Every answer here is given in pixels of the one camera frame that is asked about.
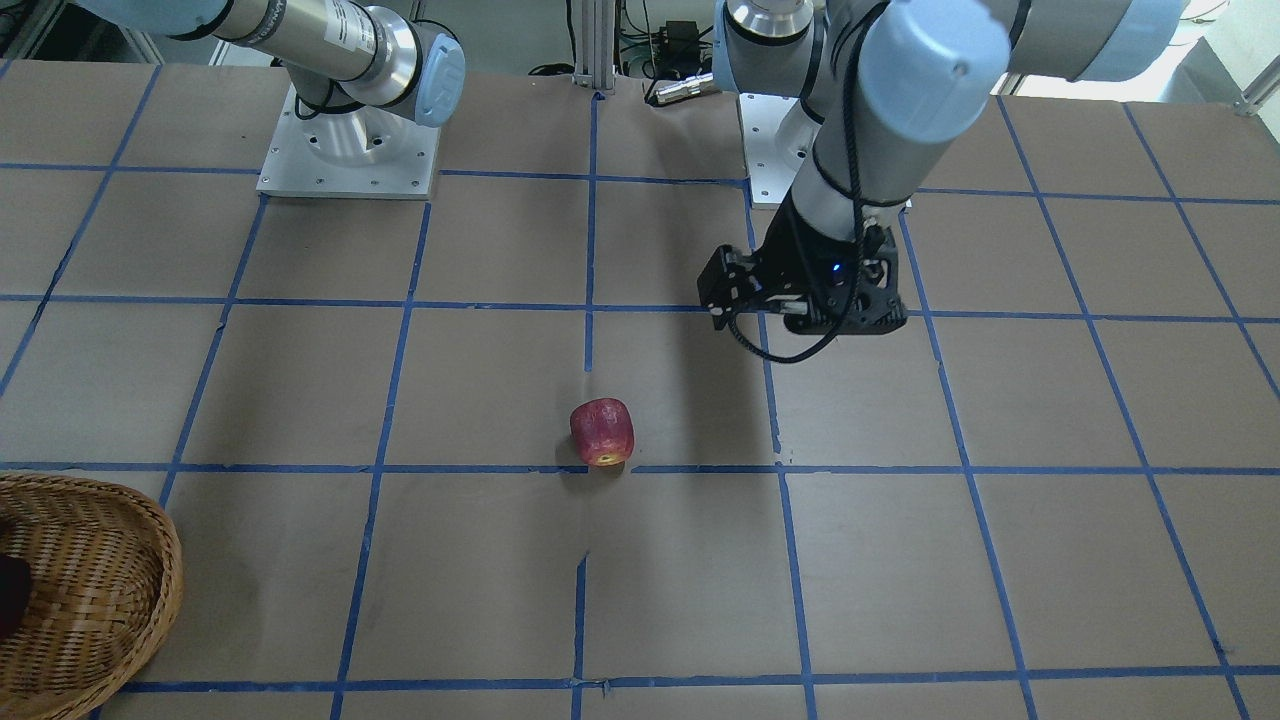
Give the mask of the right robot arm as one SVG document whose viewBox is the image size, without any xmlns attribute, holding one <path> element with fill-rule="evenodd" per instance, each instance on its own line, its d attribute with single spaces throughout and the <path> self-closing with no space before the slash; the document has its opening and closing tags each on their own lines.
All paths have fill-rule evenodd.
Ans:
<svg viewBox="0 0 1280 720">
<path fill-rule="evenodd" d="M 215 37 L 319 76 L 348 102 L 443 127 L 465 91 L 457 38 L 355 1 L 82 1 L 115 26 L 178 41 Z"/>
</svg>

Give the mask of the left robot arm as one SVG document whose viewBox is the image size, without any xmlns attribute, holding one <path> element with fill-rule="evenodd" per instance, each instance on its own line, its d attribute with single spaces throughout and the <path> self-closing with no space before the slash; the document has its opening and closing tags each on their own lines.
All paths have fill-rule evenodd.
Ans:
<svg viewBox="0 0 1280 720">
<path fill-rule="evenodd" d="M 795 334 L 905 325 L 893 223 L 1002 76 L 1123 82 L 1164 51 L 1180 1 L 721 1 L 713 74 L 791 97 L 812 146 L 754 252 L 698 277 L 716 329 L 773 313 Z"/>
</svg>

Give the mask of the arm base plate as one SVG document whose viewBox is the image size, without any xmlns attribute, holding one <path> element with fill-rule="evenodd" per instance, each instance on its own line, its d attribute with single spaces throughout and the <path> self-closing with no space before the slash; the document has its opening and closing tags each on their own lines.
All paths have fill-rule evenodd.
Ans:
<svg viewBox="0 0 1280 720">
<path fill-rule="evenodd" d="M 289 87 L 256 190 L 279 199 L 428 201 L 440 131 L 374 108 L 315 114 Z"/>
<path fill-rule="evenodd" d="M 812 225 L 847 229 L 855 206 L 883 217 L 937 160 L 936 147 L 896 129 L 863 86 L 822 124 L 795 97 L 742 94 L 739 110 L 754 206 L 777 208 L 790 196 Z"/>
</svg>

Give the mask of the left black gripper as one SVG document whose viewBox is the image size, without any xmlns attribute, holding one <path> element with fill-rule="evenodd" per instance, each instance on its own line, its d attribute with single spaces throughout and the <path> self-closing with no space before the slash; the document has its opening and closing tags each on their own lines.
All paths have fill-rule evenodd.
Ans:
<svg viewBox="0 0 1280 720">
<path fill-rule="evenodd" d="M 698 302 L 714 331 L 741 313 L 777 313 L 796 334 L 888 334 L 908 322 L 891 229 L 870 225 L 861 242 L 832 238 L 786 199 L 755 254 L 716 247 L 696 278 Z"/>
</svg>

